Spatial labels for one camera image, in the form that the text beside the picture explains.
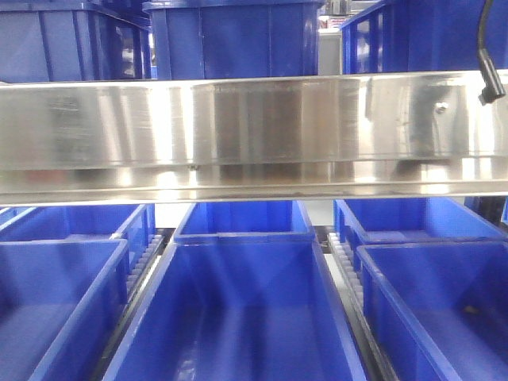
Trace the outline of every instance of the metal bar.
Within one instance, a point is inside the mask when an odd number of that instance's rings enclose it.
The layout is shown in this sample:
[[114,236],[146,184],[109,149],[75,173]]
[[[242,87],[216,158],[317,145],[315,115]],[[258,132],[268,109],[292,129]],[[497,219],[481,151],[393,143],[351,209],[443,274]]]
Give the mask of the metal bar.
[[482,88],[475,71],[5,85],[0,204],[504,193],[508,100]]

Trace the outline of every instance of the metal frame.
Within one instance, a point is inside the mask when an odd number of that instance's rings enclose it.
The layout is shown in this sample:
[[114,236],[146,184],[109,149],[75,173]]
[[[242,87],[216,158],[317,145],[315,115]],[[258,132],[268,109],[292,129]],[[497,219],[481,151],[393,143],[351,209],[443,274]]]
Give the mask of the metal frame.
[[[508,84],[508,71],[501,71]],[[476,71],[0,87],[0,205],[502,194]]]

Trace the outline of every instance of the blue plastic bin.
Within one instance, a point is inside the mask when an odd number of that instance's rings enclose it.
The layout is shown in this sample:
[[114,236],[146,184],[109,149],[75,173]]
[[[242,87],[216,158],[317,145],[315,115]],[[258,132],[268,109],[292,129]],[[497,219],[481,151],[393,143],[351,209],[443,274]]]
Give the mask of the blue plastic bin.
[[317,242],[170,244],[103,379],[366,380]]
[[150,76],[148,31],[90,2],[0,1],[0,81]]
[[508,379],[508,246],[360,248],[364,314],[401,381]]
[[29,208],[0,226],[0,241],[125,238],[132,269],[155,235],[151,205],[47,206]]
[[3,208],[0,209],[0,225],[8,222],[11,218],[16,217],[21,212],[24,212],[28,208]]
[[[342,26],[344,73],[478,70],[483,0],[381,0]],[[508,67],[508,2],[492,6],[487,46]]]
[[146,2],[158,79],[318,73],[322,0]]
[[311,241],[314,237],[314,228],[302,202],[203,202],[189,208],[173,240],[179,244],[212,244]]
[[359,271],[361,244],[430,241],[505,240],[508,236],[450,198],[380,198],[336,200],[335,230],[353,251]]
[[127,244],[0,243],[0,380],[88,380],[126,299]]

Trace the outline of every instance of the black cable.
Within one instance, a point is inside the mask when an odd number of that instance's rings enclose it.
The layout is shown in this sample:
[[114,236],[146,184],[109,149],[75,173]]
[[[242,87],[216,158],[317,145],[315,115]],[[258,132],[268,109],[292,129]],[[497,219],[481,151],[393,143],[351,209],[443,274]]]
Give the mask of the black cable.
[[478,24],[478,61],[479,69],[482,73],[483,81],[485,82],[485,88],[482,90],[480,96],[482,104],[492,103],[496,99],[506,95],[505,88],[502,85],[498,72],[495,70],[494,62],[492,62],[492,58],[485,45],[487,20],[493,3],[494,0],[485,0]]

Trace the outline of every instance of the screw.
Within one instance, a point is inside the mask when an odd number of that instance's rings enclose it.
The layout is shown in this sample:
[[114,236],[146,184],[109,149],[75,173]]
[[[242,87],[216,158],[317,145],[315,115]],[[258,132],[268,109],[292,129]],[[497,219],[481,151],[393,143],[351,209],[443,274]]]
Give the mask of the screw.
[[449,108],[448,103],[446,102],[438,102],[436,103],[436,113],[442,114]]

